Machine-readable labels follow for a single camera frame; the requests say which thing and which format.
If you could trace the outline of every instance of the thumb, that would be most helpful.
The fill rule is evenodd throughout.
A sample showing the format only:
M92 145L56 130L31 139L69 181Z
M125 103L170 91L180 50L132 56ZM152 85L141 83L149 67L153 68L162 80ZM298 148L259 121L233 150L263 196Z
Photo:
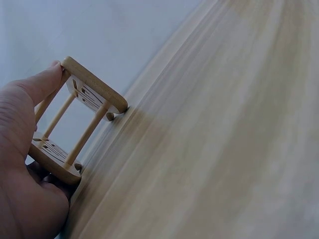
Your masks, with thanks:
M12 81L8 86L22 88L33 100L34 106L36 106L59 86L61 77L61 64L59 61L54 61L51 67L39 74L24 80Z

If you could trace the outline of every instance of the wood grain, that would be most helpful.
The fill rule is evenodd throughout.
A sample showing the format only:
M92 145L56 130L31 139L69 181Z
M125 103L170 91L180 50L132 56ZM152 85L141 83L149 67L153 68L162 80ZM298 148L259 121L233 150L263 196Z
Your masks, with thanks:
M319 231L319 4L204 1L88 153L69 238Z

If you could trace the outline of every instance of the white wall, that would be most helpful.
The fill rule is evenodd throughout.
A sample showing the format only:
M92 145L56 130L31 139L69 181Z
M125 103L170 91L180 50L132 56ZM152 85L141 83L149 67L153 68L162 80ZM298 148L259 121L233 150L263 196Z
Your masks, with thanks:
M122 94L200 1L0 0L0 86L70 55ZM39 131L68 94L61 90ZM50 138L70 151L92 116L75 101Z

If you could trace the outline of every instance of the wooden stand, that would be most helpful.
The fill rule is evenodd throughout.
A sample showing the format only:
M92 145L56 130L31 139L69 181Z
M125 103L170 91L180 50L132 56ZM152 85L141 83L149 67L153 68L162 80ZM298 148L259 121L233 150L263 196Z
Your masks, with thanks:
M61 83L51 95L40 103L35 112L36 123L39 122L40 118L65 83L67 83L71 95L54 117L45 133L34 133L29 155L61 181L67 184L75 184L81 179L81 174L78 171L82 167L79 162L76 162L76 157L94 129L101 119L104 118L108 121L112 121L114 119L114 113L124 113L128 104L121 95L71 57L65 58L61 65L64 67ZM75 98L78 98L96 113L73 150L67 154L48 137Z

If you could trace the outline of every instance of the wooden rod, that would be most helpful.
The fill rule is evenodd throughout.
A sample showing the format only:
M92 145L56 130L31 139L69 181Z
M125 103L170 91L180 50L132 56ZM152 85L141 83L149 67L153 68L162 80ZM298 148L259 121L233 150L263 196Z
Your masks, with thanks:
M51 124L49 125L48 129L46 130L46 132L43 134L44 137L48 138L50 136L50 134L52 133L53 129L55 128L55 126L58 124L59 120L61 119L61 117L63 116L63 114L65 113L65 111L68 109L68 107L70 106L70 104L73 102L73 100L75 99L75 95L71 94L69 96L69 98L66 100L66 102L64 103L64 105L61 107L61 109L59 110L59 112L56 114L56 116L53 118Z
M45 98L39 104L39 106L35 110L35 124L36 125L38 124L38 122L41 119L42 115L44 114L45 110L48 108L49 104L52 102L52 100L54 99L56 94L60 91L60 89L62 88L64 83L67 81L67 79L69 79L70 76L71 76L71 74L67 70L64 69L64 71L62 72L62 78L61 78L60 85L58 86L58 88L55 91L53 91L47 98Z
M79 155L86 141L89 139L89 137L91 136L91 134L93 133L94 129L99 124L101 119L105 116L110 106L111 104L105 101L105 103L98 109L98 111L96 111L95 116L92 119L90 125L87 127L82 137L75 145L74 149L66 157L65 164L72 165L74 163L76 157Z

